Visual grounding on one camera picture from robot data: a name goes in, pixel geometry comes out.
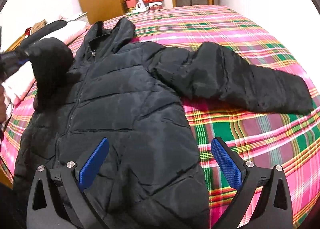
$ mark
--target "bed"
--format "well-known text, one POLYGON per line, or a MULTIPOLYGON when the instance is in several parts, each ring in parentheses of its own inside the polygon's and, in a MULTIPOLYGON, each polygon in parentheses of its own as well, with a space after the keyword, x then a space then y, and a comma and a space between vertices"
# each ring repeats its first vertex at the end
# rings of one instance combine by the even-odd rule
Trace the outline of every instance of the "bed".
MULTIPOLYGON (((226 103, 182 99, 186 117, 200 150, 201 165, 210 196, 212 226, 236 191, 229 187, 210 152, 213 137, 222 137, 243 159, 272 168, 281 164, 287 176, 293 227, 297 228, 320 195, 320 97, 313 83, 290 52, 263 28, 237 12, 222 6, 189 6, 133 14, 136 25, 133 42, 154 41, 166 46, 196 50, 212 41, 237 52, 249 63, 293 73, 304 78, 313 98, 314 110, 308 116, 254 114, 226 103)), ((106 21, 115 26, 118 18, 106 21)), ((86 33, 69 47, 75 55, 86 33)), ((36 84, 13 110, 1 142, 0 163, 12 181, 20 138, 33 114, 36 84)), ((240 225, 247 223, 256 206, 257 189, 240 225)))

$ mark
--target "jacket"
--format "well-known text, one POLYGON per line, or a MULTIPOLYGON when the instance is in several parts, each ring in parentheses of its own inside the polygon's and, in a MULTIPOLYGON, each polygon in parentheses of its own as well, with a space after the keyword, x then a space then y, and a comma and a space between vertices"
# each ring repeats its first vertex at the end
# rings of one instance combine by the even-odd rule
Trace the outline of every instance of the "jacket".
POLYGON ((110 228, 208 228, 208 189, 180 98, 305 114, 311 96, 302 78, 249 65, 218 44, 190 52, 130 43, 134 30, 126 18, 112 30, 95 23, 64 81, 46 92, 53 81, 41 85, 36 70, 44 55, 29 48, 46 96, 22 135, 14 191, 27 196, 39 165, 61 167, 106 137, 109 154, 85 194, 110 228))

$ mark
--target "metal bolt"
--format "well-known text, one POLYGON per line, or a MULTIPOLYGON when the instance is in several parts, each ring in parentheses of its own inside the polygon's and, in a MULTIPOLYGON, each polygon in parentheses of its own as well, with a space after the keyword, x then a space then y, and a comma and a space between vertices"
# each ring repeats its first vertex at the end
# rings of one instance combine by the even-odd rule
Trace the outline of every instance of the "metal bolt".
POLYGON ((280 165, 276 165, 276 169, 277 171, 281 172, 283 170, 283 168, 280 165))
POLYGON ((39 172, 41 172, 41 171, 43 171, 43 170, 44 170, 44 165, 41 165, 41 166, 38 167, 38 171, 39 171, 39 172))
POLYGON ((75 166, 75 163, 74 162, 68 162, 67 163, 67 167, 68 168, 73 168, 75 166))
POLYGON ((252 168, 254 166, 254 163, 252 161, 247 161, 245 163, 247 165, 247 167, 252 168))

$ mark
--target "jacket's left sleeve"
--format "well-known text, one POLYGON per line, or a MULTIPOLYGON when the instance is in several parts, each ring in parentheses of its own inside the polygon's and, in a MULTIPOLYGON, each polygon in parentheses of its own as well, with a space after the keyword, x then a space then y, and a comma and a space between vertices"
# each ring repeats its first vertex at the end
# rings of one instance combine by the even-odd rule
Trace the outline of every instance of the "jacket's left sleeve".
POLYGON ((161 47, 145 65, 152 76, 189 99, 219 99, 253 112, 307 114, 313 109, 302 78, 250 65, 215 43, 205 42, 195 52, 161 47))

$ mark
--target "blue gripper pad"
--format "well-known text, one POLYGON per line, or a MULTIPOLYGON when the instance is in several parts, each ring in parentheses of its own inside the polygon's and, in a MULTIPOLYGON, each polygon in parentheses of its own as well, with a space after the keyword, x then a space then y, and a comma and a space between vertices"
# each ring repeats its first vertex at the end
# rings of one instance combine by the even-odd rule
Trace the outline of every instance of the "blue gripper pad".
POLYGON ((211 153, 217 161, 230 187, 239 190, 242 186, 241 171, 216 138, 211 142, 211 153))
POLYGON ((101 143, 80 170, 78 187, 82 192, 84 189, 91 186, 108 153, 109 142, 107 138, 103 138, 101 143))

